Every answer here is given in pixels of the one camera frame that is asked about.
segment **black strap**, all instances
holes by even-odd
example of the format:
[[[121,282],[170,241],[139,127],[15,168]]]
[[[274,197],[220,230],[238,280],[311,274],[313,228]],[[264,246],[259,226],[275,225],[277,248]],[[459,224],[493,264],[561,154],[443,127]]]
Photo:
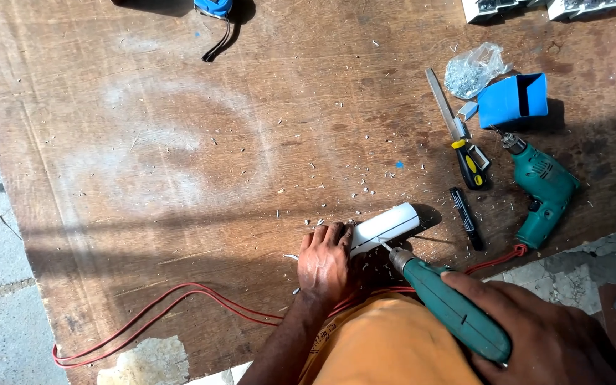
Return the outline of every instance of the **black strap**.
[[[217,56],[218,49],[223,48],[225,46],[225,43],[227,42],[227,39],[229,39],[229,19],[227,17],[225,18],[225,25],[225,35],[222,37],[222,39],[220,39],[218,44],[214,45],[213,48],[210,48],[210,50],[206,52],[203,57],[201,57],[201,60],[203,60],[204,62],[213,62],[213,59]]]

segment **blue measuring tape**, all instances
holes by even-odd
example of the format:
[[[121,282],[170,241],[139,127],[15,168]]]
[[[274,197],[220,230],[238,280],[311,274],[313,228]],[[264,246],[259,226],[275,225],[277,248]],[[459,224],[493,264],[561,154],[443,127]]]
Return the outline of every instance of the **blue measuring tape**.
[[[204,62],[212,62],[216,57],[218,50],[223,48],[229,39],[229,10],[232,9],[232,0],[194,0],[194,9],[201,14],[224,20],[226,24],[225,35],[220,39],[218,44],[214,45],[206,52],[201,60]]]

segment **plywood surface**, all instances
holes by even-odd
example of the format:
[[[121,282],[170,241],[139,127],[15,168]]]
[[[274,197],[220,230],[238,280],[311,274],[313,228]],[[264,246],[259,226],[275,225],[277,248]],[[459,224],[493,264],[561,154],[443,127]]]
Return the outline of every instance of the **plywood surface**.
[[[424,69],[443,78],[456,45],[496,42],[518,71],[548,76],[559,113],[524,137],[582,188],[541,254],[616,231],[616,14],[544,13],[487,27],[466,25],[459,1],[257,2],[205,64],[224,25],[193,12],[0,1],[0,168],[61,353],[182,282],[279,312],[297,287],[281,256],[298,252],[305,219],[361,221],[410,201],[441,218],[411,241],[429,260],[462,268],[505,252],[528,200],[476,120],[495,158],[492,189],[467,194],[485,254],[468,255],[448,199],[462,181]],[[195,378],[250,360],[270,331],[195,297],[141,338],[177,335]],[[68,376],[91,383],[114,365]]]

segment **white pvc pipe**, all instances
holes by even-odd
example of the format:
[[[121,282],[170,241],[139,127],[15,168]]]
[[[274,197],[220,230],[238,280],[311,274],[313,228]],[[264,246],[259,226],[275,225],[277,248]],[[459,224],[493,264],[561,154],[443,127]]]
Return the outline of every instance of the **white pvc pipe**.
[[[353,232],[350,256],[367,253],[420,225],[420,217],[410,204],[402,204],[357,225]]]

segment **left hand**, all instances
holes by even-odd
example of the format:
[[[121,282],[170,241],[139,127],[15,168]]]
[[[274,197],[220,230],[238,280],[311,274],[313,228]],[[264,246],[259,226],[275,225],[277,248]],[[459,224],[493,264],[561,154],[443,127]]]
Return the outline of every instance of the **left hand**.
[[[341,222],[328,227],[321,225],[301,242],[298,255],[301,293],[317,301],[325,311],[331,311],[357,287],[354,269],[348,268],[353,228]]]

